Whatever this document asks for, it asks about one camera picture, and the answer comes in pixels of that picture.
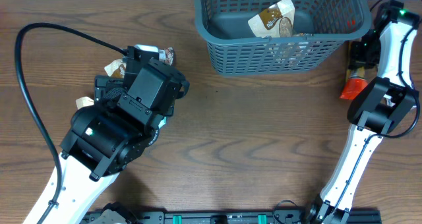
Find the orange biscuit roll pack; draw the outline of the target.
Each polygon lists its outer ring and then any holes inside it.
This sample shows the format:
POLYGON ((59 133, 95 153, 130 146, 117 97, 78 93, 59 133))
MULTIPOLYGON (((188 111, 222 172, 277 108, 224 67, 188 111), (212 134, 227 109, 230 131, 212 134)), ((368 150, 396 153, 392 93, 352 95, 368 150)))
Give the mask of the orange biscuit roll pack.
POLYGON ((359 57, 361 42, 349 43, 346 82, 340 94, 340 99, 353 100, 366 86, 365 67, 356 61, 359 57))

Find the dark grey plastic basket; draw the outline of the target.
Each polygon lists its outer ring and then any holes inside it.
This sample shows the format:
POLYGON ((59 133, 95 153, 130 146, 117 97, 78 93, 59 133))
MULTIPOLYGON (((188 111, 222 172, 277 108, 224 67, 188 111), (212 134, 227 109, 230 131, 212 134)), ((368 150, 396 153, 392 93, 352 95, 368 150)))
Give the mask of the dark grey plastic basket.
POLYGON ((293 36, 256 37, 249 19, 281 0, 194 0, 195 25, 222 76, 304 72, 371 26, 367 0, 292 0, 293 36))

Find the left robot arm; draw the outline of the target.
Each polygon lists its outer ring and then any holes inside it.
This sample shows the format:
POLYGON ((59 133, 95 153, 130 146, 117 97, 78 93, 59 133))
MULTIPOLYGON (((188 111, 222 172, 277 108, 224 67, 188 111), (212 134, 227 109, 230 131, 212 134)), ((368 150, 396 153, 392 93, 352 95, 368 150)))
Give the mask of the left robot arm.
POLYGON ((96 76, 94 102, 81 107, 25 223, 79 223, 97 197, 157 139, 189 82, 156 46, 129 47, 118 77, 96 76))

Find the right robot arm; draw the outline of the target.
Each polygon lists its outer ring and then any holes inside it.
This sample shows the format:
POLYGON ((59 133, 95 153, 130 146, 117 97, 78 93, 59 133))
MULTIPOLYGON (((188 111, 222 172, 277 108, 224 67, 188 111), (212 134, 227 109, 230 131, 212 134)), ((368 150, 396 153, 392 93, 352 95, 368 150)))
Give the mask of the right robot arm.
POLYGON ((376 147, 383 138, 393 138, 391 132, 412 108, 416 109, 413 121, 419 120, 419 92, 411 80, 409 62, 421 18, 405 10, 400 1, 377 2, 376 6, 377 76, 351 102, 346 146, 304 223, 346 223, 355 190, 376 147))

